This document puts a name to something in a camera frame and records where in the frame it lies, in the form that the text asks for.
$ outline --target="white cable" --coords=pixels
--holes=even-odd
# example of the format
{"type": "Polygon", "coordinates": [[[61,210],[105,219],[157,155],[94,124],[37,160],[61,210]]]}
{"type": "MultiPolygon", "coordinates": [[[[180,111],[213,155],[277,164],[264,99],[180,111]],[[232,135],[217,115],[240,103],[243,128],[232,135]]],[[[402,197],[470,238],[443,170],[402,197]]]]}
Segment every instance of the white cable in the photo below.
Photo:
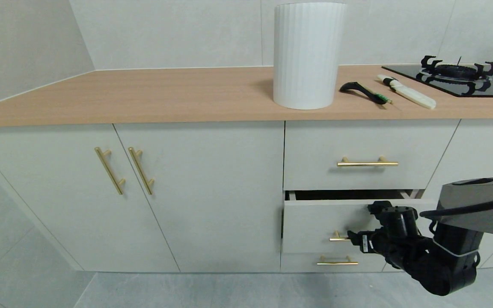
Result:
{"type": "Polygon", "coordinates": [[[458,258],[465,257],[466,255],[470,255],[472,253],[477,253],[479,251],[479,249],[475,249],[472,252],[468,252],[468,253],[464,253],[464,254],[455,254],[455,253],[451,252],[450,250],[444,248],[441,244],[435,242],[435,239],[434,238],[433,238],[433,243],[435,243],[435,245],[437,245],[438,247],[442,248],[447,253],[453,255],[454,257],[458,257],[458,258]]]}

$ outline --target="tiled wall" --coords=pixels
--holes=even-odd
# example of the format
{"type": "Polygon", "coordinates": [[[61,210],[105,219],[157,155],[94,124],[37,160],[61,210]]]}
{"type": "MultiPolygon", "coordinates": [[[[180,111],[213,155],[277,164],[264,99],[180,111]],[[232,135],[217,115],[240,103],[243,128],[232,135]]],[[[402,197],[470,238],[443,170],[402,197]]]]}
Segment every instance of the tiled wall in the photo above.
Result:
{"type": "MultiPolygon", "coordinates": [[[[273,64],[293,0],[71,0],[97,70],[273,64]]],[[[493,61],[493,0],[342,0],[342,64],[493,61]]]]}
{"type": "Polygon", "coordinates": [[[0,100],[92,70],[68,0],[0,0],[0,100]]]}
{"type": "Polygon", "coordinates": [[[0,308],[72,308],[93,276],[72,269],[0,186],[0,308]]]}

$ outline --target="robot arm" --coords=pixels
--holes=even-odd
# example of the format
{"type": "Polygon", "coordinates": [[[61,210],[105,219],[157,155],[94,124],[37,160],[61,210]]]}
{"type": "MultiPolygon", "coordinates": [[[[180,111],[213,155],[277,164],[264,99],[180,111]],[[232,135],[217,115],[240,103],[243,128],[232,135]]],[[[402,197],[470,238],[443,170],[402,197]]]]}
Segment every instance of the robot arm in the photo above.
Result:
{"type": "Polygon", "coordinates": [[[433,220],[433,238],[419,234],[411,207],[376,201],[368,210],[382,228],[348,231],[352,244],[363,253],[381,254],[429,292],[446,296],[477,277],[479,244],[484,232],[493,233],[493,178],[444,185],[437,210],[420,213],[433,220]]]}

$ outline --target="black cable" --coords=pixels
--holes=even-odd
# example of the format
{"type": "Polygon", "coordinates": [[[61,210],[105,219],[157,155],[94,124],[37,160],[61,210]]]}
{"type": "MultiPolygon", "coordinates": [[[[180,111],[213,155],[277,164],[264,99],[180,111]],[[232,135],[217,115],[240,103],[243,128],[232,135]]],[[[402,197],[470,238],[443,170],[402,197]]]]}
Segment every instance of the black cable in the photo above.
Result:
{"type": "Polygon", "coordinates": [[[468,205],[466,207],[453,208],[453,209],[427,210],[425,212],[419,213],[419,216],[421,217],[452,216],[452,215],[484,212],[487,210],[493,210],[493,201],[488,201],[484,203],[468,205]]]}
{"type": "Polygon", "coordinates": [[[431,221],[431,224],[429,225],[429,231],[435,235],[435,226],[437,225],[437,221],[436,220],[432,220],[431,221]]]}

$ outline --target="drawer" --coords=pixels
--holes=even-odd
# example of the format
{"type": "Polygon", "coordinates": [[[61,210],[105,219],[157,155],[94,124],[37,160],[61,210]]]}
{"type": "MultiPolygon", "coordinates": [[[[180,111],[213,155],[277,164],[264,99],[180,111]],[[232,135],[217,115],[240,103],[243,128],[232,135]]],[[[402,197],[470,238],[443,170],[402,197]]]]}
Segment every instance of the drawer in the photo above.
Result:
{"type": "Polygon", "coordinates": [[[310,272],[381,272],[385,260],[381,255],[363,254],[356,251],[348,255],[340,253],[283,253],[281,256],[281,272],[310,273],[310,272]]]}
{"type": "Polygon", "coordinates": [[[285,190],[425,189],[458,120],[287,121],[285,190]],[[377,162],[397,166],[337,166],[377,162]]]}
{"type": "MultiPolygon", "coordinates": [[[[385,200],[389,200],[392,205],[409,206],[418,210],[435,209],[433,202],[427,199],[385,200]]],[[[353,246],[348,240],[331,242],[329,239],[335,237],[335,231],[346,236],[347,230],[359,232],[381,228],[378,220],[367,209],[368,204],[374,201],[376,199],[285,201],[282,252],[331,253],[334,257],[342,258],[360,253],[359,247],[353,246]]],[[[420,230],[427,229],[430,222],[425,218],[417,220],[420,230]]]]}

